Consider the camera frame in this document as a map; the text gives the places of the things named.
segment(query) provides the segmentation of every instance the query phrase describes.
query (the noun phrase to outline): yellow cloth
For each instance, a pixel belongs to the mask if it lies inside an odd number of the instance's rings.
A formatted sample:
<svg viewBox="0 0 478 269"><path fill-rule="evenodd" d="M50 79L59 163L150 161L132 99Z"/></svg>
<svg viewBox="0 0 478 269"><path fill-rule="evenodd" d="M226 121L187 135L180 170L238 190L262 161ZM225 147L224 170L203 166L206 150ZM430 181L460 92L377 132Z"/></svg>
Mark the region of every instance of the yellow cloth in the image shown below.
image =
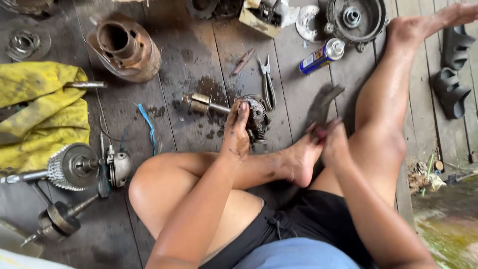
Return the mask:
<svg viewBox="0 0 478 269"><path fill-rule="evenodd" d="M0 108L28 102L0 123L0 176L45 169L63 146L88 144L86 90L63 88L87 79L81 68L55 62L0 64Z"/></svg>

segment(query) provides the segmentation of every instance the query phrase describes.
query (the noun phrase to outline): oily hand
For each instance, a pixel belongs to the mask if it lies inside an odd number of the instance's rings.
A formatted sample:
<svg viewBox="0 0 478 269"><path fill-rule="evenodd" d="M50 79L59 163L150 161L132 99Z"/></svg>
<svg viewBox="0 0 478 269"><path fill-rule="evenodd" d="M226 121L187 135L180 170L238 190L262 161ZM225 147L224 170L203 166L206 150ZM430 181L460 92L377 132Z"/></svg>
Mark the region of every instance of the oily hand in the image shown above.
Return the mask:
<svg viewBox="0 0 478 269"><path fill-rule="evenodd" d="M249 117L249 104L242 99L234 102L224 127L224 140L220 154L244 159L249 154L249 136L246 123Z"/></svg>
<svg viewBox="0 0 478 269"><path fill-rule="evenodd" d="M348 148L347 133L340 119L331 120L327 124L327 136L322 151L322 160L326 167L332 169L348 165L351 160Z"/></svg>

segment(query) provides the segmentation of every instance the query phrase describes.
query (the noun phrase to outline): bare foot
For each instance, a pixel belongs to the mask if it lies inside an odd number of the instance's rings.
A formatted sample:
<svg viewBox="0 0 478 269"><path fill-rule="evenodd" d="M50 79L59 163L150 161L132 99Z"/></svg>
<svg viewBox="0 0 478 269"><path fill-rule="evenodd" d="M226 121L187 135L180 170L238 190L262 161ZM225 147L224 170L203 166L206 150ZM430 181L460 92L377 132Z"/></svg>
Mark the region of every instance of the bare foot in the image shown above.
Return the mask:
<svg viewBox="0 0 478 269"><path fill-rule="evenodd" d="M390 39L420 45L445 27L467 24L478 18L478 5L456 3L431 16L398 17L387 26Z"/></svg>
<svg viewBox="0 0 478 269"><path fill-rule="evenodd" d="M287 159L287 165L292 168L291 175L287 180L301 188L309 186L313 168L320 157L322 147L322 145L317 145L317 139L306 134L297 143L285 149L283 152Z"/></svg>

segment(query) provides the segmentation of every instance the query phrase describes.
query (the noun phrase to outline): slipper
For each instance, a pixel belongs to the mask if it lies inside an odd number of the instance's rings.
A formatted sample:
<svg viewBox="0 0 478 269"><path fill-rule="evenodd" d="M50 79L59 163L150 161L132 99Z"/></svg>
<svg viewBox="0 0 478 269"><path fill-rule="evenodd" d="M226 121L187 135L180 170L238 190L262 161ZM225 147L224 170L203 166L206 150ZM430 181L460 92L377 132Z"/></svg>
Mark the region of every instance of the slipper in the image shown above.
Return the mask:
<svg viewBox="0 0 478 269"><path fill-rule="evenodd" d="M467 35L465 26L446 27L443 32L443 64L455 71L463 68L468 60L467 49L471 47L476 40L472 36Z"/></svg>
<svg viewBox="0 0 478 269"><path fill-rule="evenodd" d="M465 98L471 89L460 84L454 71L447 67L440 70L433 82L433 88L448 118L459 119L465 115Z"/></svg>

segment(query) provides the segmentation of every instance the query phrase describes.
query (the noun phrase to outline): spray can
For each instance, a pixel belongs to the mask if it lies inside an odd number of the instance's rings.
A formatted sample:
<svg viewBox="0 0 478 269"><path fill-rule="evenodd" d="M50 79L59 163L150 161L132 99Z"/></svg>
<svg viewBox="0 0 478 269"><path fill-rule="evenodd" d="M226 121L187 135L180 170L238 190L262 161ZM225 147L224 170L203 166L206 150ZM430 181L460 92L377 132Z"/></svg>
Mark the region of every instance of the spray can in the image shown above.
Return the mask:
<svg viewBox="0 0 478 269"><path fill-rule="evenodd" d="M312 71L339 60L344 55L344 47L345 42L342 40L338 38L330 39L300 63L300 71L308 75Z"/></svg>

